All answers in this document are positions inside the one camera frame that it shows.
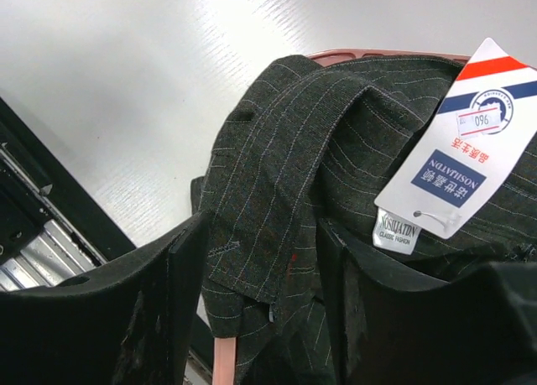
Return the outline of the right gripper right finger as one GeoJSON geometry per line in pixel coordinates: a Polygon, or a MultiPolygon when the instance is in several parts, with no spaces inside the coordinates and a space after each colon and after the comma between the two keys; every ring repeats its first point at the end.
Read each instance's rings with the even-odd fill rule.
{"type": "Polygon", "coordinates": [[[338,383],[535,383],[534,263],[484,263],[446,282],[332,220],[316,243],[338,383]]]}

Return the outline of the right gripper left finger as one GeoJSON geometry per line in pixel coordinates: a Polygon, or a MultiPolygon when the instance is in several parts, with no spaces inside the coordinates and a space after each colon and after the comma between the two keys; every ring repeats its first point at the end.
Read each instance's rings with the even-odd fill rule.
{"type": "Polygon", "coordinates": [[[208,232],[197,213],[89,273],[2,294],[2,383],[182,383],[208,232]]]}

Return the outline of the dark pinstriped shirt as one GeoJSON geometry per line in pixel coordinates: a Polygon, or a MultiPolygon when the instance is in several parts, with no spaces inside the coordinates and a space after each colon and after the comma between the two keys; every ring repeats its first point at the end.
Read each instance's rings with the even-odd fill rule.
{"type": "Polygon", "coordinates": [[[501,50],[468,63],[293,55],[218,133],[198,196],[216,384],[333,384],[317,224],[452,281],[536,261],[536,72],[501,50]]]}

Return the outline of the white shirt price tag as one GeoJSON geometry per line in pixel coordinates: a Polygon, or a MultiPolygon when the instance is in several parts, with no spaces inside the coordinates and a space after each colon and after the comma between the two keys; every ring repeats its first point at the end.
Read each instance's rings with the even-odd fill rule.
{"type": "Polygon", "coordinates": [[[452,237],[499,190],[535,133],[536,70],[485,39],[375,199],[375,231],[452,237]]]}

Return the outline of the pink plastic basket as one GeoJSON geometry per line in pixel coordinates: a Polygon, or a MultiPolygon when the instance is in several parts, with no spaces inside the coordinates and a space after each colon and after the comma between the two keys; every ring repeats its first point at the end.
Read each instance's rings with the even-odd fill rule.
{"type": "Polygon", "coordinates": [[[272,62],[224,122],[201,209],[216,384],[332,384],[317,223],[367,236],[374,198],[461,70],[434,55],[272,62]]]}

